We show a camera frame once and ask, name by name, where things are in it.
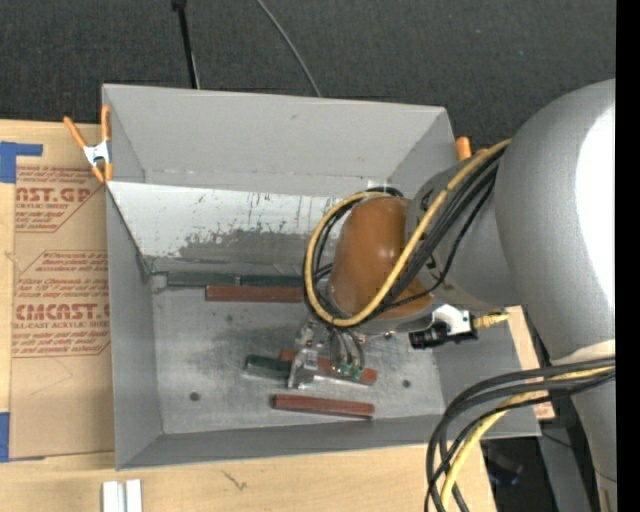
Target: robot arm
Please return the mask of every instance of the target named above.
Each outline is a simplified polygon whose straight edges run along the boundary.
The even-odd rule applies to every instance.
[[[471,311],[521,304],[555,362],[615,354],[614,143],[612,80],[556,100],[506,150],[479,157],[491,166],[460,178],[455,187],[466,188],[464,193],[454,194],[451,183],[471,165],[466,162],[429,180],[411,202],[363,201],[347,218],[336,247],[324,304],[329,318],[364,333],[412,332],[433,320],[438,302]],[[403,249],[422,235],[423,219],[443,190],[446,198],[427,230],[435,239],[429,257],[419,268],[401,261],[403,271],[396,272]],[[388,281],[403,279],[405,294],[393,300],[419,300],[395,312],[385,310],[382,300],[370,308],[374,314],[362,314]],[[361,318],[344,320],[349,316]],[[617,510],[615,382],[574,402],[590,442],[603,510]]]

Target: wooden block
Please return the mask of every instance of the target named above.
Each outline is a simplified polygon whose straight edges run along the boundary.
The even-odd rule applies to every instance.
[[[279,393],[273,397],[273,408],[285,411],[328,414],[331,416],[350,416],[370,420],[375,413],[373,404],[352,402],[349,400],[333,400],[303,395]]]
[[[205,288],[209,302],[302,302],[299,286],[209,285]]]

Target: blue tape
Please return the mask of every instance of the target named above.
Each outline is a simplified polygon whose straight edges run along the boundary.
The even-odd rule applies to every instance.
[[[9,413],[0,412],[0,462],[9,461]]]
[[[42,144],[0,142],[0,183],[16,182],[18,156],[42,156]]]

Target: yellow cable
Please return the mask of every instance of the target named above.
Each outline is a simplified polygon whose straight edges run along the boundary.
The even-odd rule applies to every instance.
[[[584,371],[581,371],[581,372],[563,373],[562,375],[557,375],[555,377],[552,377],[549,380],[565,380],[565,379],[573,379],[573,378],[578,378],[578,377],[589,377],[591,375],[597,375],[599,373],[607,372],[607,371],[609,371],[609,370],[611,370],[613,368],[614,368],[613,366],[607,366],[605,368],[597,368],[597,369],[593,369],[593,370],[584,370]],[[539,393],[544,393],[544,391],[529,391],[529,392],[526,392],[526,393],[520,393],[518,395],[514,395],[514,396],[509,397],[506,400],[504,400],[502,403],[500,403],[500,405],[498,405],[498,407],[503,407],[503,406],[507,406],[507,405],[512,405],[512,404],[517,404],[517,403],[520,403],[520,402],[524,402],[525,400],[528,400],[530,398],[535,397]],[[488,418],[486,418],[483,421],[481,421],[472,430],[472,432],[469,435],[469,437],[462,444],[462,447],[460,448],[458,453],[456,453],[456,455],[454,457],[454,460],[453,460],[453,463],[451,464],[451,467],[449,468],[449,471],[447,472],[447,477],[445,478],[444,485],[442,486],[442,492],[440,494],[440,498],[442,500],[442,506],[445,509],[447,509],[447,507],[449,505],[449,500],[451,498],[451,490],[453,489],[453,484],[455,484],[456,478],[458,477],[458,474],[460,473],[460,470],[462,469],[462,466],[464,465],[465,461],[467,460],[467,457],[469,456],[469,453],[471,452],[471,449],[476,444],[478,444],[478,442],[480,441],[480,438],[484,435],[484,433],[487,430],[489,430],[493,426],[493,424],[496,421],[498,421],[500,418],[502,418],[506,413],[507,413],[507,411],[496,412],[495,414],[492,414]]]
[[[407,243],[406,247],[402,251],[402,254],[400,254],[400,257],[398,258],[398,261],[396,261],[396,264],[394,265],[393,269],[387,276],[387,279],[385,280],[383,285],[380,287],[380,290],[378,291],[377,295],[371,300],[371,302],[369,302],[369,304],[367,304],[364,307],[362,311],[360,311],[359,313],[349,318],[334,318],[334,316],[331,313],[329,313],[327,310],[325,310],[320,304],[320,302],[318,301],[318,298],[316,296],[316,293],[313,287],[313,280],[312,280],[313,252],[315,250],[315,245],[318,242],[320,233],[322,232],[324,226],[327,224],[327,222],[329,222],[333,214],[339,208],[349,203],[352,203],[354,201],[357,201],[363,197],[370,196],[372,194],[366,193],[366,192],[355,194],[353,196],[348,197],[338,205],[334,206],[331,210],[329,210],[329,212],[323,217],[323,219],[320,221],[320,224],[318,224],[318,226],[316,227],[316,230],[313,232],[313,235],[311,236],[311,240],[309,241],[309,247],[307,248],[307,254],[306,254],[305,265],[304,265],[304,281],[307,289],[307,296],[309,298],[309,304],[311,304],[311,306],[313,307],[317,315],[320,318],[322,318],[324,321],[328,322],[331,325],[335,325],[336,327],[351,327],[353,325],[359,324],[365,318],[367,318],[371,313],[373,313],[373,311],[382,302],[382,300],[387,295],[387,293],[389,292],[393,284],[398,279],[398,276],[400,275],[400,272],[402,271],[405,264],[407,263],[409,256],[411,255],[414,248],[420,241],[422,234],[424,233],[427,226],[431,222],[431,219],[435,215],[436,211],[444,203],[445,199],[449,195],[449,192],[451,192],[451,190],[453,190],[456,186],[458,186],[460,182],[468,174],[470,174],[472,171],[477,169],[484,162],[492,158],[496,153],[501,151],[502,148],[504,148],[507,144],[509,144],[509,142],[511,142],[511,139],[502,141],[483,153],[480,153],[480,154],[476,153],[476,155],[473,157],[471,162],[469,162],[464,167],[462,167],[462,169],[460,169],[456,173],[456,175],[453,178],[451,178],[449,183],[447,183],[447,186],[438,194],[435,201],[429,206],[428,210],[425,212],[424,216],[422,217],[422,220],[420,221],[420,224],[418,224],[418,227],[413,232],[413,235],[411,236],[411,238],[409,239],[409,242]]]

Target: black carpet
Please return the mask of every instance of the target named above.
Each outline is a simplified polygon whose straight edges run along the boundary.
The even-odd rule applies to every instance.
[[[447,107],[492,144],[614,78],[614,0],[266,0],[325,96]],[[0,11],[0,116],[95,122],[103,82],[188,87],[169,0],[23,0]],[[254,0],[187,6],[202,87],[312,95]]]

